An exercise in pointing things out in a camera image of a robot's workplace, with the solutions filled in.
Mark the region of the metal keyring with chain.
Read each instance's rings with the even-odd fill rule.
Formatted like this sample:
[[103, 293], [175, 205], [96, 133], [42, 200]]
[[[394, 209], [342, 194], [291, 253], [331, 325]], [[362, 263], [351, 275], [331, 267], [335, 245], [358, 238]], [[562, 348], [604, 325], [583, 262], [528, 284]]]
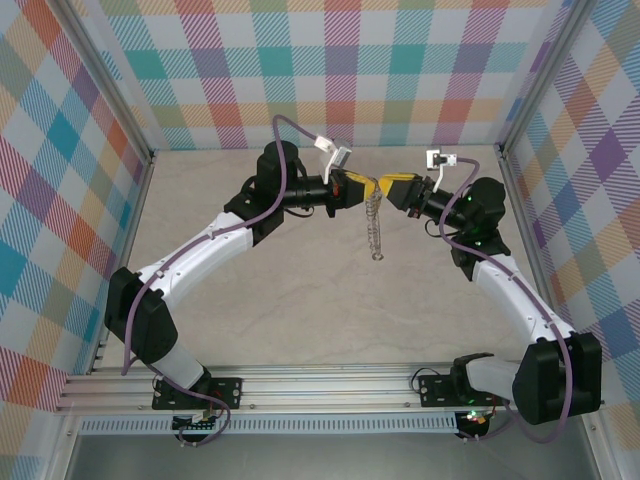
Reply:
[[367, 218], [367, 236], [374, 261], [381, 261], [384, 258], [381, 245], [381, 230], [379, 210], [382, 203], [383, 193], [376, 181], [373, 181], [373, 190], [367, 195], [364, 202], [365, 214]]

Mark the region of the aluminium side rail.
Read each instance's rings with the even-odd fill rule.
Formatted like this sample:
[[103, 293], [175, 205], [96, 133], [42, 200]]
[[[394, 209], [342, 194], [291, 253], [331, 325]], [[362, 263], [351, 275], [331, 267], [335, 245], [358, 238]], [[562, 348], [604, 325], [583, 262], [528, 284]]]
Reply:
[[520, 236], [524, 245], [524, 250], [526, 252], [536, 291], [547, 306], [554, 307], [554, 295], [551, 293], [550, 287], [543, 272], [543, 265], [536, 243], [536, 237], [533, 227], [528, 222], [525, 211], [525, 204], [518, 189], [516, 176], [510, 163], [508, 162], [507, 155], [503, 152], [501, 146], [495, 145], [494, 148], [499, 168], [504, 179], [507, 195], [510, 199], [516, 223], [518, 225]]
[[[123, 248], [120, 256], [118, 257], [117, 263], [113, 268], [113, 271], [116, 271], [124, 266], [127, 266], [130, 260], [136, 233], [139, 228], [141, 215], [142, 215], [146, 198], [148, 195], [148, 191], [150, 188], [150, 184], [151, 184], [151, 180], [152, 180], [152, 176], [153, 176], [153, 172], [156, 164], [156, 159], [157, 159], [157, 151], [149, 150], [148, 159], [145, 161], [144, 168], [142, 171], [139, 192], [136, 197], [136, 201], [132, 209], [130, 218], [128, 220]], [[106, 342], [109, 336], [109, 331], [104, 325], [104, 317], [105, 317], [105, 312], [102, 312], [98, 318], [95, 335], [92, 338], [92, 343], [91, 343], [92, 350], [90, 352], [89, 358], [86, 362], [86, 365], [83, 371], [84, 376], [89, 376], [92, 374], [92, 372], [94, 371], [94, 366], [96, 365], [96, 362], [100, 358], [100, 354], [98, 353], [98, 351], [106, 345]]]

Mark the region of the aluminium frame post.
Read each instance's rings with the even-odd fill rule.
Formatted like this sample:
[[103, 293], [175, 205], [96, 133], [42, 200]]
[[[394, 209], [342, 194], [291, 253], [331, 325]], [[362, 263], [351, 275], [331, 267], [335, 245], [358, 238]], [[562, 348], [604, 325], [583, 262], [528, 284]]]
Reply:
[[116, 81], [84, 27], [81, 17], [76, 12], [71, 0], [49, 0], [49, 2], [51, 8], [56, 8], [56, 15], [60, 22], [65, 24], [65, 30], [71, 37], [71, 42], [78, 50], [89, 74], [100, 92], [105, 96], [128, 139], [132, 141], [134, 148], [143, 156], [146, 162], [152, 163], [154, 159], [153, 149], [146, 141], [142, 129], [135, 120], [133, 113], [116, 85]]
[[598, 0], [548, 0], [489, 134], [505, 157], [531, 121]]

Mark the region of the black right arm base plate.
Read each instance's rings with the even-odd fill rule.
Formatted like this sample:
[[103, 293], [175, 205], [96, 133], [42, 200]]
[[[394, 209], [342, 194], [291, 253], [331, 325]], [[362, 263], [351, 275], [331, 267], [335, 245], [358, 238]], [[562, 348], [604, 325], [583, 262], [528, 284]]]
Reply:
[[492, 407], [501, 405], [501, 399], [486, 392], [473, 391], [460, 396], [449, 375], [420, 375], [415, 381], [420, 405], [427, 407]]

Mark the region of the aluminium mounting rail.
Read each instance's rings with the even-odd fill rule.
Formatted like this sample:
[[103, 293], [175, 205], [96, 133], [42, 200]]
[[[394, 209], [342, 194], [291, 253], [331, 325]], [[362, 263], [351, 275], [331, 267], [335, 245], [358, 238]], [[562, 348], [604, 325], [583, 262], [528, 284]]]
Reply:
[[[237, 414], [296, 413], [417, 413], [431, 393], [415, 372], [431, 376], [446, 372], [442, 364], [422, 370], [415, 364], [324, 366], [226, 366], [212, 367], [214, 377], [242, 380]], [[97, 368], [66, 381], [56, 412], [67, 415], [116, 415], [149, 413], [154, 374], [134, 367], [125, 376], [113, 368]]]

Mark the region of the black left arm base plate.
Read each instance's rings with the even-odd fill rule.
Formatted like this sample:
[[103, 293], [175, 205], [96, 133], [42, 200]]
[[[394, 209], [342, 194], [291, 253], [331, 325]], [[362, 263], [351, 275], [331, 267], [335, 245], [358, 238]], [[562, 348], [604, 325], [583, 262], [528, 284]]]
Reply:
[[[224, 402], [231, 410], [238, 409], [242, 395], [241, 378], [211, 377], [203, 375], [190, 389], [199, 395], [215, 398]], [[220, 409], [214, 402], [195, 397], [175, 388], [165, 379], [155, 380], [154, 396], [151, 403], [153, 410], [205, 410]]]

